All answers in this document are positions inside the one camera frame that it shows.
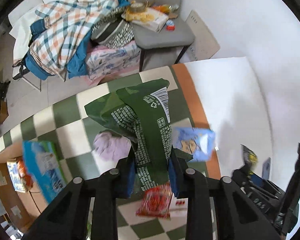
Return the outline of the light blue tissue pack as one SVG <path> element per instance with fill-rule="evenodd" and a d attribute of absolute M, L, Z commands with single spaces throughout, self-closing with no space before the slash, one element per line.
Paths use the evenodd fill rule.
<path fill-rule="evenodd" d="M 192 156 L 191 161 L 204 162 L 211 159 L 215 149 L 215 133 L 210 129 L 192 127 L 172 128 L 174 148 Z"/>

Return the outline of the green snack bag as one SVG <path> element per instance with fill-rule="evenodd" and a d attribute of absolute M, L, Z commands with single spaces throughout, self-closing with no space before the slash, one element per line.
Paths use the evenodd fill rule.
<path fill-rule="evenodd" d="M 169 81 L 158 79 L 125 87 L 85 105 L 89 118 L 128 138 L 135 154 L 136 191 L 168 182 L 172 128 L 168 107 Z"/>

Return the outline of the yellow snack package on chair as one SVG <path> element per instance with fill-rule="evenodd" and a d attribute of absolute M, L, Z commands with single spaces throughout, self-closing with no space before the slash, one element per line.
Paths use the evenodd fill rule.
<path fill-rule="evenodd" d="M 154 32 L 160 32 L 168 21 L 168 16 L 160 11 L 134 2 L 121 15 L 127 22 L 134 23 Z"/>

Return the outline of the black yellow snack bag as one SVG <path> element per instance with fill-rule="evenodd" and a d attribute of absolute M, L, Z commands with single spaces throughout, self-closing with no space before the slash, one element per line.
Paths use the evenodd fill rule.
<path fill-rule="evenodd" d="M 247 175 L 253 174 L 253 171 L 258 163 L 257 155 L 245 145 L 241 145 L 242 157 L 244 161 L 243 171 Z"/>

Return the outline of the red snack bag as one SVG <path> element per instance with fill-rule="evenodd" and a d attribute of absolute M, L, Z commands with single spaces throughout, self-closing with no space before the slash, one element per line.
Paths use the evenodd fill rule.
<path fill-rule="evenodd" d="M 145 192 L 141 206 L 135 214 L 141 217 L 170 219 L 171 200 L 172 190 L 170 183 L 156 186 Z"/>

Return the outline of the white folding cot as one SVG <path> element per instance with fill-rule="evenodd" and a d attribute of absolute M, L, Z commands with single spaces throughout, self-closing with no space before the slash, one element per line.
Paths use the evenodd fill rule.
<path fill-rule="evenodd" d="M 8 15 L 15 38 L 12 78 L 29 72 L 40 80 L 69 77 L 67 68 L 84 37 L 76 28 L 86 15 L 78 0 L 23 0 Z"/>

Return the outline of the brown cardboard box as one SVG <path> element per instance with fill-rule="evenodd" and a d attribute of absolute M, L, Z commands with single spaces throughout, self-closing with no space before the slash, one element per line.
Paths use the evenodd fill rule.
<path fill-rule="evenodd" d="M 25 233 L 34 220 L 47 208 L 37 184 L 27 192 L 15 191 L 7 167 L 8 161 L 18 160 L 23 156 L 22 143 L 16 142 L 0 153 L 0 200 L 12 223 Z"/>

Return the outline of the black white patterned cushion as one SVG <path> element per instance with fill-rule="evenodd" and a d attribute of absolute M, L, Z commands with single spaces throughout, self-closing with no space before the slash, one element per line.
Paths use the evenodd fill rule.
<path fill-rule="evenodd" d="M 134 40 L 133 28 L 129 22 L 119 18 L 101 23 L 91 33 L 93 44 L 102 45 L 109 49 L 122 48 Z"/>

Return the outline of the pink floral folded quilt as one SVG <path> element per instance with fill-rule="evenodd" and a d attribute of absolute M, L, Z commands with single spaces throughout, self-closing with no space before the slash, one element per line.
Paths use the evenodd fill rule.
<path fill-rule="evenodd" d="M 107 82 L 139 71 L 141 49 L 135 41 L 117 49 L 105 46 L 90 48 L 85 59 L 89 85 Z"/>

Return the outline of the grey chair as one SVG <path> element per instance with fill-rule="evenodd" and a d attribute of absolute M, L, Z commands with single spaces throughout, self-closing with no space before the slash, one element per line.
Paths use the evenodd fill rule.
<path fill-rule="evenodd" d="M 157 4 L 181 5 L 181 0 L 155 0 Z M 175 29 L 167 30 L 163 26 L 159 31 L 149 30 L 143 26 L 133 24 L 134 40 L 141 48 L 139 71 L 143 69 L 146 53 L 151 50 L 168 49 L 181 47 L 182 50 L 177 56 L 175 63 L 179 63 L 187 49 L 194 42 L 194 34 L 182 18 L 173 20 Z"/>

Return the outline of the lilac cloth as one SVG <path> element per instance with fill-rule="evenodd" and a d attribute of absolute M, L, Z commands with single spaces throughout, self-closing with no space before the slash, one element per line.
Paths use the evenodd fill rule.
<path fill-rule="evenodd" d="M 93 141 L 92 155 L 95 160 L 119 161 L 128 156 L 131 142 L 126 137 L 113 136 L 110 132 L 101 132 Z"/>

